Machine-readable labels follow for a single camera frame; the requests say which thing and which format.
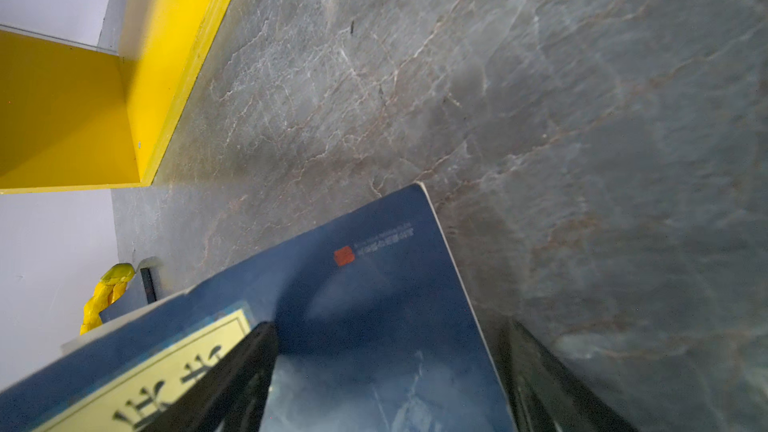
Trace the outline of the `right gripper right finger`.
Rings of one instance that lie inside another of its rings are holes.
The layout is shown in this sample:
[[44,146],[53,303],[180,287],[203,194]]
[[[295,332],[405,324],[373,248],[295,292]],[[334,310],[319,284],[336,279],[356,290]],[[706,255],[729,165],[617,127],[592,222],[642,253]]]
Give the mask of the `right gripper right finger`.
[[508,380],[520,431],[634,431],[520,322],[508,322]]

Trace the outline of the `yellow banana bunch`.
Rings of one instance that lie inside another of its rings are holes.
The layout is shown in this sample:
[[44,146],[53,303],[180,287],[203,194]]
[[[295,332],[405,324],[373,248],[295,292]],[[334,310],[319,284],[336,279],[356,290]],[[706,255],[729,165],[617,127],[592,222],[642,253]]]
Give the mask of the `yellow banana bunch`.
[[111,267],[96,284],[91,298],[83,307],[80,335],[103,324],[100,313],[120,299],[135,276],[135,268],[129,263]]

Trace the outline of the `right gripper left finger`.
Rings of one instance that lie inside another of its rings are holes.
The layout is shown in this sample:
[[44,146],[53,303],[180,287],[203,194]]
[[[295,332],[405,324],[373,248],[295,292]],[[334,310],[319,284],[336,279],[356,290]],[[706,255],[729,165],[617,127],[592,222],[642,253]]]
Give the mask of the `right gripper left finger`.
[[147,431],[258,431],[279,352],[276,325],[258,324]]

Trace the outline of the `blue booklet yellow label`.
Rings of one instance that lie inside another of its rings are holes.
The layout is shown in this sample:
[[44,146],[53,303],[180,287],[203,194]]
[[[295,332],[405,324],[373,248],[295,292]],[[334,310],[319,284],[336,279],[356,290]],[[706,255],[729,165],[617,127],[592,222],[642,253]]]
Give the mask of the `blue booklet yellow label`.
[[279,352],[258,431],[511,431],[420,184],[98,329],[1,395],[5,431],[147,431],[258,324]]

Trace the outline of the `yellow pink blue bookshelf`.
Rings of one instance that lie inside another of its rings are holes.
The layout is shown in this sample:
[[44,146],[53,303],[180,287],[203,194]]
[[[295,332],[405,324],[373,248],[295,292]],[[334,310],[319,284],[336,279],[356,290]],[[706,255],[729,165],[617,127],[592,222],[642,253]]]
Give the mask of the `yellow pink blue bookshelf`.
[[231,0],[110,0],[98,46],[3,26],[3,194],[145,187]]

